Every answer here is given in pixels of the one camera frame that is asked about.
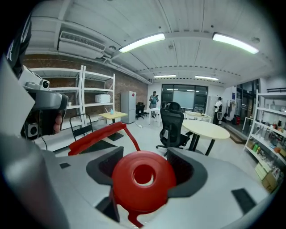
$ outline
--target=stairs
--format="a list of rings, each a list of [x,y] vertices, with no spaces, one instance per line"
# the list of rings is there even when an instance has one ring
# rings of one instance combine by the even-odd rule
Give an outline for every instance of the stairs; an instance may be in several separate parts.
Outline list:
[[[231,140],[233,140],[235,143],[243,145],[246,143],[247,136],[233,128],[231,125],[223,123],[222,127],[229,132]]]

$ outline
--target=red object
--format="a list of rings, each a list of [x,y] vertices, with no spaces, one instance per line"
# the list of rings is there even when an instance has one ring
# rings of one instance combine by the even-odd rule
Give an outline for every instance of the red object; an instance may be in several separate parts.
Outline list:
[[[119,130],[124,129],[126,134],[130,137],[131,141],[133,142],[136,150],[140,150],[137,141],[132,136],[132,134],[129,132],[129,130],[126,127],[126,124],[123,124],[122,122],[113,123],[107,127],[101,128],[97,131],[94,131],[83,138],[78,139],[77,141],[71,143],[69,145],[69,148],[71,149],[70,152],[68,152],[69,156],[76,155],[81,153],[82,151],[86,150],[88,147],[94,145],[96,142],[99,142],[100,140],[115,134]]]
[[[151,180],[153,183],[142,186]],[[168,189],[176,186],[175,172],[163,157],[149,151],[137,151],[123,157],[112,172],[113,191],[117,204],[128,212],[128,219],[137,227],[140,214],[151,213],[167,203]]]
[[[240,117],[236,117],[236,124],[237,124],[237,125],[240,124]]]

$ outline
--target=brick wall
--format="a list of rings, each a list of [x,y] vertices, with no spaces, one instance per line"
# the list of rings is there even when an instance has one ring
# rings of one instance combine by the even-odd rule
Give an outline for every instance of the brick wall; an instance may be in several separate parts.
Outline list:
[[[136,102],[143,102],[147,104],[147,84],[140,82],[139,80],[128,76],[115,69],[103,66],[101,64],[85,61],[82,59],[76,59],[72,57],[60,56],[60,55],[26,55],[24,59],[24,65],[28,68],[73,68],[80,69],[81,65],[86,66],[86,71],[97,72],[108,76],[113,76],[115,73],[115,110],[120,111],[120,93],[124,91],[136,92]],[[75,87],[76,81],[68,78],[55,78],[49,79],[50,87]],[[112,84],[112,80],[105,82],[106,88],[109,88]],[[104,83],[100,81],[85,80],[85,87],[90,88],[104,88]],[[75,94],[66,93],[69,97],[69,102],[75,104]],[[85,93],[85,103],[95,102],[96,93]],[[112,106],[106,106],[107,110],[110,110]],[[86,107],[86,113],[100,114],[104,113],[104,106]],[[73,115],[72,110],[68,110],[66,117]]]

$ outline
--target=human hand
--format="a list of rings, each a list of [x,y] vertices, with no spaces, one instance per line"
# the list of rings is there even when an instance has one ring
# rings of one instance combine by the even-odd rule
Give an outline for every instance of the human hand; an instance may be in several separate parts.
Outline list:
[[[60,132],[62,122],[63,122],[63,118],[62,118],[62,115],[59,113],[57,117],[55,118],[55,124],[54,124],[55,134]]]

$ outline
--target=white ceiling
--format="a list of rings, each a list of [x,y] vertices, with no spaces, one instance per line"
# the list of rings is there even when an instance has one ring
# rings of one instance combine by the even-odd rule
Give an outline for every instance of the white ceiling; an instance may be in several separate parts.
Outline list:
[[[231,86],[283,71],[282,49],[264,18],[238,0],[45,1],[32,13],[27,54],[56,53],[60,31],[72,29],[106,45],[113,63],[145,79],[176,74],[179,81],[203,75],[219,78],[212,85]],[[124,54],[108,48],[158,32],[166,40]],[[215,42],[214,32],[247,42],[259,52]],[[254,44],[252,37],[260,42]]]

